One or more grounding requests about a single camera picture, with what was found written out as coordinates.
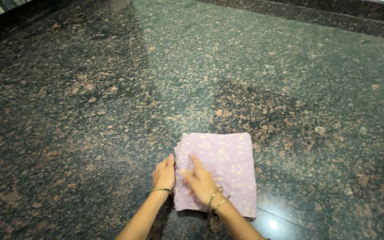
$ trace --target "hand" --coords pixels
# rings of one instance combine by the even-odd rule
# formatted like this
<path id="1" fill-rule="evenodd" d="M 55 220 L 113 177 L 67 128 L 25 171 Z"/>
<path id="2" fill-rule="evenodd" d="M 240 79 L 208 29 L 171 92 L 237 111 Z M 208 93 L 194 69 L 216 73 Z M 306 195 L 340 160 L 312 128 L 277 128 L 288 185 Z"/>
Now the hand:
<path id="1" fill-rule="evenodd" d="M 152 189 L 167 188 L 173 189 L 174 186 L 174 156 L 170 156 L 158 163 L 157 168 L 152 173 L 154 182 Z"/>
<path id="2" fill-rule="evenodd" d="M 211 173 L 204 169 L 201 161 L 195 155 L 189 155 L 189 158 L 193 162 L 194 169 L 189 172 L 185 169 L 180 169 L 180 172 L 196 197 L 202 203 L 208 204 L 211 195 L 217 189 L 216 182 L 214 182 Z"/>

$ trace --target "bangle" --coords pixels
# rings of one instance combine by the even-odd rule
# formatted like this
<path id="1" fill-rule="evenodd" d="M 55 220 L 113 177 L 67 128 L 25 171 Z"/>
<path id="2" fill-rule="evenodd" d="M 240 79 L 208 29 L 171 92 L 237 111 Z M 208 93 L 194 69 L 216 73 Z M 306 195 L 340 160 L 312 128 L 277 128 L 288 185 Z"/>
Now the bangle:
<path id="1" fill-rule="evenodd" d="M 171 195 L 171 196 L 174 195 L 173 191 L 170 190 L 170 189 L 168 189 L 168 188 L 154 188 L 154 189 L 150 190 L 149 192 L 147 192 L 147 193 L 146 193 L 146 196 L 148 196 L 151 192 L 153 192 L 153 191 L 157 191 L 157 190 L 168 191 L 168 192 L 170 192 L 170 195 Z"/>
<path id="2" fill-rule="evenodd" d="M 220 202 L 219 202 L 219 204 L 217 205 L 217 207 L 215 207 L 214 208 L 214 211 L 216 212 L 216 210 L 219 208 L 219 207 L 221 207 L 221 205 L 223 205 L 225 202 L 227 202 L 228 200 L 227 200 L 227 198 L 224 198 L 223 200 L 221 200 Z"/>
<path id="3" fill-rule="evenodd" d="M 216 196 L 216 193 L 219 191 L 218 188 L 214 191 L 213 195 L 211 195 L 210 202 L 208 203 L 208 210 L 210 210 L 211 202 L 213 201 L 213 198 Z"/>

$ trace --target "granite floor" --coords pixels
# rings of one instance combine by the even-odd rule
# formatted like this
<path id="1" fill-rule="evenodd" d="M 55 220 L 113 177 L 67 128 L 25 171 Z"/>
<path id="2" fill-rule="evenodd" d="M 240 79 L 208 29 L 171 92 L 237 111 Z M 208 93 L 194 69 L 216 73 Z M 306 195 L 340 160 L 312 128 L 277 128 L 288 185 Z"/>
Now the granite floor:
<path id="1" fill-rule="evenodd" d="M 73 1 L 0 42 L 0 239 L 113 239 L 183 132 L 243 131 L 265 237 L 384 239 L 384 38 Z M 231 237 L 167 203 L 149 239 Z"/>

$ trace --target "folded fabric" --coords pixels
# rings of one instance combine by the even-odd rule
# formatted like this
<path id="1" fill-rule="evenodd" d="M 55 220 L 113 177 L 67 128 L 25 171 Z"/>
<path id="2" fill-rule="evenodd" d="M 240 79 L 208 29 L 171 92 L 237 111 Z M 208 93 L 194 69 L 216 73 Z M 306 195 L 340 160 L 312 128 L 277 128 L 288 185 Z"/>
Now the folded fabric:
<path id="1" fill-rule="evenodd" d="M 174 206 L 177 211 L 190 209 L 207 211 L 206 204 L 190 192 L 183 183 L 180 169 L 193 169 L 189 154 L 195 154 L 209 170 L 223 194 L 244 216 L 256 217 L 256 178 L 254 176 L 253 145 L 248 133 L 183 134 L 177 147 Z"/>

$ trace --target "lavender cloth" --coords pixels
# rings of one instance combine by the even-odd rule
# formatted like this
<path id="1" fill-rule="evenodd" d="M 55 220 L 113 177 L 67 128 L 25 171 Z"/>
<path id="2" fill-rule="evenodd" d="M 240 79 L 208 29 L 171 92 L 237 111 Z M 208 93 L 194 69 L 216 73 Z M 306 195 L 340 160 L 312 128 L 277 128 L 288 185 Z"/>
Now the lavender cloth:
<path id="1" fill-rule="evenodd" d="M 183 134 L 174 148 L 176 154 L 176 183 L 174 206 L 177 211 L 191 209 L 207 211 L 207 206 L 191 194 L 184 185 L 180 169 L 193 169 L 189 154 L 195 154 L 208 169 L 225 196 L 245 217 L 256 217 L 256 178 L 254 176 L 253 146 L 248 133 Z"/>

